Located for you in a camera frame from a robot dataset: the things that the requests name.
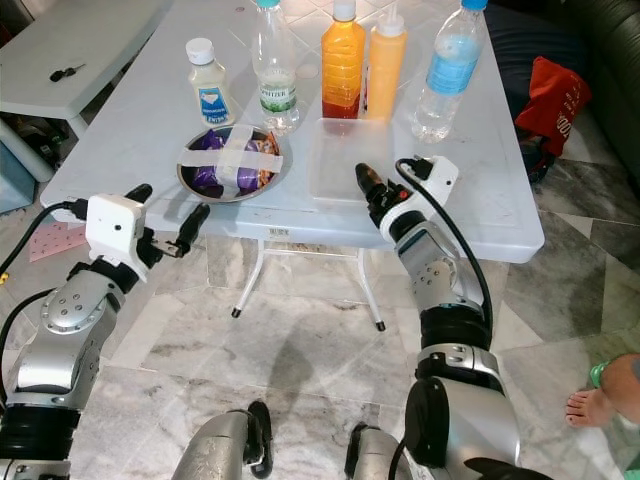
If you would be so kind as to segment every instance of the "marble floor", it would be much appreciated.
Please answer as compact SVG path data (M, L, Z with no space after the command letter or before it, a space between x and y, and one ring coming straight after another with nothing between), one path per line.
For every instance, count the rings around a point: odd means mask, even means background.
M482 262L497 313L492 350L518 414L522 463L556 480L621 479L640 450L638 428L616 418L574 430L563 412L567 396L588 386L593 364L640 351L640 203L588 114L533 190L543 249L525 265ZM0 216L2 251L36 213ZM61 283L86 255L86 247L35 263L21 255L0 287L0 316ZM318 257L267 257L256 292L232 319L255 257L253 241L201 238L187 258L164 261L136 287L75 435L73 478L169 479L200 425L256 398L272 412L272 478L343 478L359 421L402 435L419 325L399 262L371 252L381 334L355 265ZM5 369L33 336L37 313L35 305L16 322Z

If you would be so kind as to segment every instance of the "blue bottle cap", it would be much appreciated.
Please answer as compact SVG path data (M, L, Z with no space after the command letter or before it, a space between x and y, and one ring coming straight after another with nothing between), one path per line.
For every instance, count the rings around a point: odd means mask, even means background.
M275 7L280 3L280 0L257 0L258 6L260 8L270 8Z
M488 0L462 0L462 6L469 10L484 10L487 6L487 2Z

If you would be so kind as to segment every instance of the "white bottle cap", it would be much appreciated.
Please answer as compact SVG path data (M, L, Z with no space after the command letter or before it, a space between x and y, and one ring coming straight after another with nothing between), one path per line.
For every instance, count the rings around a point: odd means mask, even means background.
M404 18L398 15L397 2L391 5L391 11L387 15L380 17L376 30L385 37L397 37L404 33Z
M187 42L187 57L194 65L206 65L216 58L213 44L206 38L194 38Z
M356 0L333 0L333 18L339 22L356 18Z

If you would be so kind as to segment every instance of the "pink mat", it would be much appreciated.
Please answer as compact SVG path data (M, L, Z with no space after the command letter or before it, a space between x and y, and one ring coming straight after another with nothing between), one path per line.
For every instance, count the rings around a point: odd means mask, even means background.
M84 225L69 229L63 222L55 222L39 227L29 240L29 261L35 262L54 253L87 243Z

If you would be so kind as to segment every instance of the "white bench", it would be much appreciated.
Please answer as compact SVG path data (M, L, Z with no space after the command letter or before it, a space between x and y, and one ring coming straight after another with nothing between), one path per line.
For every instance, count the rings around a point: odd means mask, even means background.
M80 112L144 45L170 2L61 0L0 49L0 111L66 120L80 138ZM74 76L49 80L83 63ZM2 120L0 141L37 181L51 178L51 167Z

